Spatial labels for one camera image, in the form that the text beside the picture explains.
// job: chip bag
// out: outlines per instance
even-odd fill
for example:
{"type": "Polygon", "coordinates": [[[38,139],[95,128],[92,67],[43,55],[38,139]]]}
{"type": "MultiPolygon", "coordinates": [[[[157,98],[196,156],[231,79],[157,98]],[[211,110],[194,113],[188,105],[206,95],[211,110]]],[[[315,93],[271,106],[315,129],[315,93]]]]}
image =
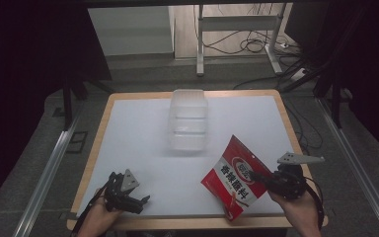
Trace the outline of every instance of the chip bag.
{"type": "Polygon", "coordinates": [[[265,186],[251,180],[250,171],[271,177],[271,171],[235,135],[222,157],[202,179],[222,202],[229,220],[236,219],[265,192],[265,186]]]}

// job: table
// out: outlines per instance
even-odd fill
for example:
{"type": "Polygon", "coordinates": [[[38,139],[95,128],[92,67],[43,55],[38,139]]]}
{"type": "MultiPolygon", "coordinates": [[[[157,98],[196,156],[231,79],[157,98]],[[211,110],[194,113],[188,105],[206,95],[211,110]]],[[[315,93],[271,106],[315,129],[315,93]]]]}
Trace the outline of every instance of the table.
{"type": "MultiPolygon", "coordinates": [[[[71,212],[78,212],[80,203],[85,191],[90,183],[91,176],[97,163],[97,159],[101,150],[104,135],[111,117],[111,112],[116,100],[139,100],[139,99],[168,99],[171,98],[171,92],[162,93],[119,93],[112,94],[108,100],[104,115],[102,117],[98,133],[96,135],[93,148],[91,150],[88,163],[86,165],[82,181],[78,188],[78,192],[71,212]]],[[[289,121],[287,112],[284,108],[282,100],[278,92],[274,90],[251,90],[251,91],[206,91],[207,98],[230,98],[230,97],[250,97],[250,96],[273,96],[283,125],[289,137],[289,141],[295,153],[301,153],[300,146],[297,142],[296,135],[289,121]]],[[[310,171],[306,165],[303,165],[304,175],[311,178],[310,171]]],[[[72,229],[75,220],[67,220],[67,227],[72,229]]],[[[228,228],[286,228],[291,225],[283,216],[283,214],[262,215],[256,217],[242,216],[233,222],[227,221],[223,217],[202,217],[202,218],[121,218],[115,225],[116,230],[156,230],[156,229],[228,229],[228,228]]]]}

